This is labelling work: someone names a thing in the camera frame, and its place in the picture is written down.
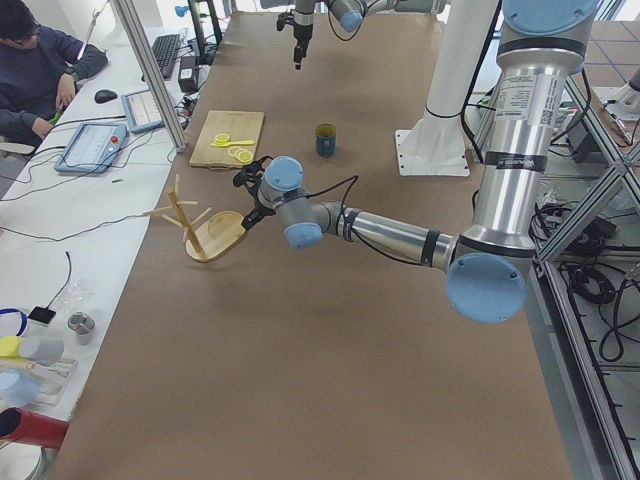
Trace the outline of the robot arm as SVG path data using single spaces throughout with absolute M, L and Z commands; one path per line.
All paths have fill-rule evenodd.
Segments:
M 276 30 L 282 31 L 286 25 L 293 28 L 296 45 L 293 51 L 293 63 L 300 70 L 307 56 L 309 43 L 313 36 L 314 13 L 317 1 L 295 1 L 294 7 L 278 15 Z M 446 1 L 322 1 L 328 9 L 329 18 L 335 18 L 347 33 L 356 33 L 366 16 L 382 11 L 440 14 Z
M 251 228 L 273 215 L 289 245 L 333 234 L 400 262 L 442 270 L 452 306 L 481 323 L 512 318 L 527 297 L 535 253 L 529 225 L 566 80 L 583 69 L 594 1 L 452 1 L 423 116 L 396 134 L 403 175 L 464 175 L 465 109 L 493 36 L 501 74 L 471 224 L 450 236 L 326 201 L 303 186 L 301 164 L 262 158 L 234 177 L 253 197 Z

